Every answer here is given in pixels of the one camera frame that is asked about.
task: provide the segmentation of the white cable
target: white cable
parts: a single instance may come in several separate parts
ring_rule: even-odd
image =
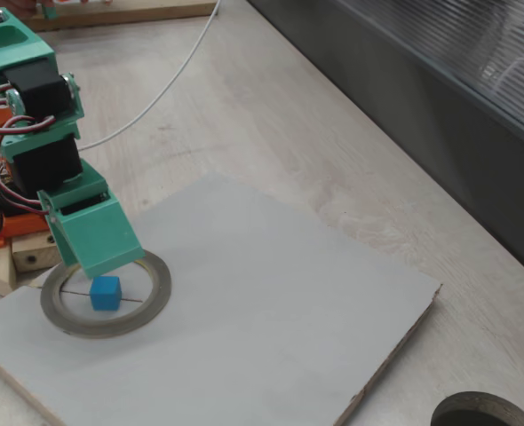
[[[191,61],[191,58],[195,55],[195,52],[201,45],[201,42],[205,35],[207,34],[207,31],[209,30],[210,24],[212,23],[213,19],[215,18],[215,15],[217,15],[218,7],[222,3],[222,0],[218,0],[217,4],[215,5],[215,8],[212,11],[212,14],[209,17],[209,20],[207,21],[207,25],[205,25],[205,28],[203,29],[202,33],[199,35],[199,38],[197,39],[195,45],[193,46],[193,49],[191,49],[191,52],[189,53],[189,56],[187,56],[187,59],[181,64],[181,67],[177,70],[177,73],[171,78],[171,80],[165,85],[165,87],[162,89],[162,91],[159,92],[159,94],[154,98],[154,100],[151,101],[151,103],[144,108],[144,110],[139,113],[135,118],[133,118],[130,122],[126,123],[123,127],[120,129],[114,131],[113,133],[110,133],[105,138],[99,140],[98,142],[93,142],[91,144],[85,145],[85,146],[79,146],[78,151],[84,151],[86,149],[94,148],[95,146],[99,146],[102,144],[107,143],[110,139],[115,138],[120,133],[123,133],[124,131],[128,130],[131,126],[133,126],[135,123],[137,123],[141,118],[146,115],[150,109],[152,109],[155,104],[159,101],[159,99],[162,98],[162,96],[167,92],[167,90],[175,83],[175,81],[178,79],[178,77],[183,73],[185,68],[187,67],[188,63]]]

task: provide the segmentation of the blue cube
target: blue cube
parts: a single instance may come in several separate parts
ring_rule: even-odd
[[[91,285],[91,303],[94,311],[117,311],[122,300],[118,277],[96,277]]]

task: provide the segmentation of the robotic arm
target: robotic arm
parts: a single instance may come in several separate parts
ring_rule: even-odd
[[[5,8],[0,9],[0,92],[13,116],[29,117],[28,124],[16,123],[13,134],[0,136],[0,156],[20,200],[40,202],[39,213],[63,262],[80,264],[95,277],[143,257],[106,180],[76,149],[83,106],[75,78],[60,75],[51,47]],[[40,130],[31,124],[47,120],[51,124]]]

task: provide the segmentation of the wooden table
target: wooden table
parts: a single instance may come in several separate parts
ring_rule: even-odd
[[[205,19],[47,34],[82,86],[84,139],[132,118]],[[244,0],[132,130],[85,153],[130,217],[216,170],[444,283],[350,423],[428,425],[459,391],[524,409],[524,268]],[[0,426],[42,418],[0,380]]]

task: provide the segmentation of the circular hole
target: circular hole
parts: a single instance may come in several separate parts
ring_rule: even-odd
[[[432,426],[524,426],[524,412],[513,403],[483,392],[462,392],[436,407]]]

